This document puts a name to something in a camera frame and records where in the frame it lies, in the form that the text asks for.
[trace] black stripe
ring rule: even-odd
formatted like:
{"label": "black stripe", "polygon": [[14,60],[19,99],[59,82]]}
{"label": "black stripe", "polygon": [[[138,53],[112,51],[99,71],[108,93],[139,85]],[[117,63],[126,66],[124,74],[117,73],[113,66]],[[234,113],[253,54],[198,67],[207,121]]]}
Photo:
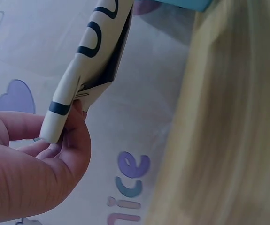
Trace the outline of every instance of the black stripe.
{"label": "black stripe", "polygon": [[85,56],[93,58],[98,53],[98,51],[100,49],[100,45],[101,45],[101,29],[100,29],[100,26],[94,21],[90,21],[88,23],[87,27],[92,28],[95,31],[96,35],[97,35],[96,47],[92,49],[92,48],[80,46],[77,49],[77,53],[81,53],[81,54],[83,54]]}
{"label": "black stripe", "polygon": [[98,6],[94,9],[94,12],[102,12],[104,14],[106,14],[108,17],[110,17],[111,19],[115,19],[118,13],[118,0],[115,0],[115,11],[112,12],[110,10],[108,10],[105,7],[102,6]]}
{"label": "black stripe", "polygon": [[49,106],[49,111],[65,116],[68,114],[70,107],[71,107],[71,104],[63,105],[61,103],[52,101]]}

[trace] white tablecloth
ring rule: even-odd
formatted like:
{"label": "white tablecloth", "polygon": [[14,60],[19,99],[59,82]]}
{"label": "white tablecloth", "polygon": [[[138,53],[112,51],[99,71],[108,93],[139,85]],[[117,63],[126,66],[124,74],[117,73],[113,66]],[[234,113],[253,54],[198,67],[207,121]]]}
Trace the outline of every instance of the white tablecloth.
{"label": "white tablecloth", "polygon": [[[45,114],[94,5],[94,0],[0,0],[0,110]],[[61,205],[28,218],[40,222],[25,219],[24,224],[144,223],[177,103],[192,23],[193,12],[169,5],[133,16],[116,80],[88,113],[92,159],[87,173]],[[141,169],[134,178],[122,173],[123,161],[133,163],[132,157]],[[119,181],[128,188],[139,185],[132,192],[119,191]],[[131,204],[134,209],[118,207],[130,204],[119,200],[136,202]]]}

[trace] finger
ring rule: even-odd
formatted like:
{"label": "finger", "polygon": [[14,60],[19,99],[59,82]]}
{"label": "finger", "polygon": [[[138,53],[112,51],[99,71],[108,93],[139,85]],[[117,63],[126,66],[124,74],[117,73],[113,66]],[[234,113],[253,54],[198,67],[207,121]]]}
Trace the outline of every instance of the finger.
{"label": "finger", "polygon": [[77,181],[63,161],[46,161],[0,145],[0,222],[51,210],[73,190]]}
{"label": "finger", "polygon": [[40,152],[36,158],[43,160],[45,158],[53,158],[61,152],[62,145],[51,144],[47,149]]}
{"label": "finger", "polygon": [[83,120],[87,118],[87,112],[83,111]]}
{"label": "finger", "polygon": [[43,152],[49,147],[49,143],[44,140],[38,140],[35,143],[18,148],[17,150],[24,152],[30,156],[36,157],[39,153]]}
{"label": "finger", "polygon": [[78,182],[88,168],[91,157],[91,142],[83,117],[72,107],[65,125],[67,144],[62,145],[59,159],[67,165],[71,175]]}
{"label": "finger", "polygon": [[73,102],[73,106],[75,107],[75,109],[82,115],[83,113],[83,106],[80,100],[75,100]]}
{"label": "finger", "polygon": [[8,130],[10,141],[39,137],[44,116],[25,112],[0,111],[0,120]]}

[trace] teal object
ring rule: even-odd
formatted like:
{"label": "teal object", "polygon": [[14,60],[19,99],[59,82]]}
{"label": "teal object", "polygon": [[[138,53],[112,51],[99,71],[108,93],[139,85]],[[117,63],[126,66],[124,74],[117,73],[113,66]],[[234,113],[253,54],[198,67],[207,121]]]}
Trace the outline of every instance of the teal object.
{"label": "teal object", "polygon": [[195,11],[203,12],[210,5],[212,0],[157,0],[160,2],[192,9]]}

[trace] purple letter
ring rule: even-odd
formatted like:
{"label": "purple letter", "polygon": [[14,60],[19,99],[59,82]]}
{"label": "purple letter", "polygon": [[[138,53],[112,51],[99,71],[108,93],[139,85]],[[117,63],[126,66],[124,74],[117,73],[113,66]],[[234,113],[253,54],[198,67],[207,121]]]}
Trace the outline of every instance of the purple letter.
{"label": "purple letter", "polygon": [[118,156],[118,166],[125,176],[129,178],[139,178],[147,173],[150,166],[150,159],[148,156],[142,155],[140,165],[137,167],[134,156],[124,151]]}

